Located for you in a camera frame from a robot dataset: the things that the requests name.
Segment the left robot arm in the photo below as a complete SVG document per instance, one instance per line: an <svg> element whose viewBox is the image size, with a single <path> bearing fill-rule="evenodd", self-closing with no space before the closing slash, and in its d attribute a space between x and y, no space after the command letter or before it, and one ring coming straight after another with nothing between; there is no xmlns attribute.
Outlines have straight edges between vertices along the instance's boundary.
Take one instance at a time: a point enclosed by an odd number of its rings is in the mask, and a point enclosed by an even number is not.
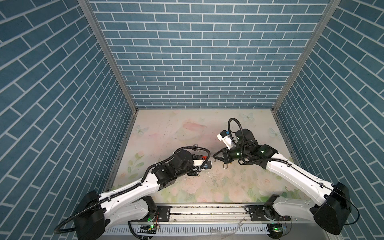
<svg viewBox="0 0 384 240"><path fill-rule="evenodd" d="M184 175L196 177L208 163L211 152L202 147L181 147L165 160L150 165L144 176L125 187L97 194L87 193L74 213L59 223L55 234L75 232L79 240L96 240L116 225L151 221L157 205L151 197Z"/></svg>

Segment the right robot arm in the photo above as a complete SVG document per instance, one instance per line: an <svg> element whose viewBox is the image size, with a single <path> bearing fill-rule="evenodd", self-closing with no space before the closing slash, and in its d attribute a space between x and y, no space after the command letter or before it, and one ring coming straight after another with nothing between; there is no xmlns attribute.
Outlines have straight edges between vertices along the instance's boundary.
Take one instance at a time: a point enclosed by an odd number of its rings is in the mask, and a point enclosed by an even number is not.
<svg viewBox="0 0 384 240"><path fill-rule="evenodd" d="M225 147L213 155L215 160L228 165L238 161L242 166L256 165L268 170L297 187L309 200L288 199L281 195L271 195L264 203L263 212L269 221L278 221L289 216L315 222L332 235L339 235L344 226L349 226L348 218L356 206L352 203L349 188L338 182L330 183L320 179L290 162L278 150L269 145L260 145L252 131L242 128L235 118L239 130L223 130L218 135Z"/></svg>

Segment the red padlock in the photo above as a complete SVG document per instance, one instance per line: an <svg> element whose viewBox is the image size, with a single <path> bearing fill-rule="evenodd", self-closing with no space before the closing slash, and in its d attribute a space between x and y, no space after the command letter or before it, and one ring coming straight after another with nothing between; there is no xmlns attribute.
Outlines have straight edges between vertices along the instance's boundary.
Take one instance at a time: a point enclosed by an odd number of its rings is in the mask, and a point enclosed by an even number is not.
<svg viewBox="0 0 384 240"><path fill-rule="evenodd" d="M204 156L203 160L203 170L210 170L212 168L212 162L207 156Z"/></svg>

